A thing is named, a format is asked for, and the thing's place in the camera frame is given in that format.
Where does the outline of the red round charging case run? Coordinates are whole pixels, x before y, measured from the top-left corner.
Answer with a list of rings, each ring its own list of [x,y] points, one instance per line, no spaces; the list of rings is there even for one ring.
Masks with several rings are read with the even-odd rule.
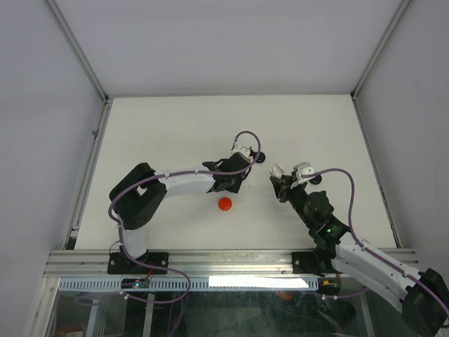
[[[233,202],[229,197],[221,197],[217,203],[218,207],[222,211],[229,211],[232,209]]]

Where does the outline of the black earbud with case lid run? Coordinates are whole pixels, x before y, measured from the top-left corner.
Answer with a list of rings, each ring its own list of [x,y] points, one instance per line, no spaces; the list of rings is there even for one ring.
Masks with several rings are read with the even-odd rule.
[[[266,160],[266,155],[264,152],[259,150],[254,150],[253,148],[250,148],[250,157],[255,161],[257,164],[262,164]]]

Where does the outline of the white round charging case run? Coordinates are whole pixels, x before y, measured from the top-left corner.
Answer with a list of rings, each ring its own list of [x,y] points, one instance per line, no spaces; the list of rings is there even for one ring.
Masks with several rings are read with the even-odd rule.
[[[270,168],[270,176],[275,177],[278,179],[281,179],[283,174],[285,173],[284,168],[280,164],[275,164],[273,167]]]

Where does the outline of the black round charging case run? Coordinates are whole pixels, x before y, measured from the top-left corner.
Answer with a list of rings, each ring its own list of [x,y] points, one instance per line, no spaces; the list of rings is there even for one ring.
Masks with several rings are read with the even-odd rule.
[[[309,181],[309,183],[310,184],[312,184],[312,185],[319,185],[319,184],[321,184],[321,182],[322,182],[322,176],[321,175],[317,175],[317,176],[314,176],[310,181]]]

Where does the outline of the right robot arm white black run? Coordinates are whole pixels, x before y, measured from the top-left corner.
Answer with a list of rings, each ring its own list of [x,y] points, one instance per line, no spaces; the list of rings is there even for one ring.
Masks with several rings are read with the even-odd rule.
[[[310,177],[270,175],[276,198],[288,202],[309,231],[316,247],[314,265],[349,275],[381,296],[420,336],[448,328],[448,287],[442,276],[396,260],[358,238],[352,227],[334,216],[326,192],[306,191]]]

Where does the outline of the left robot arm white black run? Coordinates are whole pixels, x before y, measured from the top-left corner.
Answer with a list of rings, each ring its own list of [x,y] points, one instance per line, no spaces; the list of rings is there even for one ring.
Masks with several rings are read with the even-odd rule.
[[[237,193],[259,157],[253,150],[237,150],[226,159],[165,173],[155,171],[146,162],[138,164],[109,193],[108,214],[119,226],[123,265],[134,273],[146,267],[145,226],[164,199],[194,193]]]

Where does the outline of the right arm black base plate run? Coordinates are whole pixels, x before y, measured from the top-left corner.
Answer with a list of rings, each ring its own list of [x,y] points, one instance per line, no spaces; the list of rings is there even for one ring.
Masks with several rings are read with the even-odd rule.
[[[291,253],[293,274],[312,274],[325,277],[326,274],[335,274],[329,257],[317,251],[294,251]]]

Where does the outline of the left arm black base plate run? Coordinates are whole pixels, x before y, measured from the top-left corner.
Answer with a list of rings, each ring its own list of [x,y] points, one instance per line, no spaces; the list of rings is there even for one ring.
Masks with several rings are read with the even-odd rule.
[[[147,251],[137,258],[138,263],[129,259],[123,251],[110,253],[107,274],[109,275],[166,275],[168,252]]]

